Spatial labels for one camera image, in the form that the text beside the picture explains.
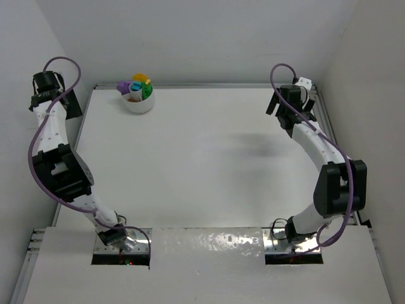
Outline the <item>cyan lego brick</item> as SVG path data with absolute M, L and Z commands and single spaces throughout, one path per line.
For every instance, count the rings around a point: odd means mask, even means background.
M 130 90 L 135 92 L 135 91 L 139 91 L 142 89 L 142 82 L 139 81 L 133 81 L 132 85 L 130 87 Z

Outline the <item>green lego brick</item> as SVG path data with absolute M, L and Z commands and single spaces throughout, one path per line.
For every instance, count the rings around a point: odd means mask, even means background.
M 149 98 L 153 92 L 153 85 L 151 84 L 151 81 L 147 79 L 145 82 L 142 82 L 141 89 L 142 89 L 142 99 L 145 100 Z

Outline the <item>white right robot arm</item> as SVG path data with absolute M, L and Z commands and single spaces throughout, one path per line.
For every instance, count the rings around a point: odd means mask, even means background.
M 275 114 L 280 126 L 306 152 L 319 171 L 313 202 L 285 225 L 289 243 L 310 238 L 333 219 L 343 216 L 349 203 L 351 212 L 366 204 L 367 166 L 362 160 L 348 159 L 351 171 L 338 149 L 328 141 L 311 110 L 315 101 L 302 100 L 303 86 L 282 85 L 275 89 L 266 113 Z

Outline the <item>yellow curved lego brick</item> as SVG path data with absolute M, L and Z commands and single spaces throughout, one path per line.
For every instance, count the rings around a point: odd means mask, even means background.
M 137 82 L 146 82 L 148 80 L 148 77 L 142 73 L 136 73 L 132 76 L 132 80 Z

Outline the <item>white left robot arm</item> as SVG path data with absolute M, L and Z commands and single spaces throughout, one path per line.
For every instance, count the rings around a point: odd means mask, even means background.
M 122 221 L 96 198 L 92 173 L 68 142 L 66 121 L 82 116 L 75 93 L 67 92 L 63 77 L 53 71 L 35 74 L 32 83 L 29 109 L 41 128 L 30 157 L 37 179 L 61 204 L 83 213 L 104 245 L 123 248 L 128 234 Z

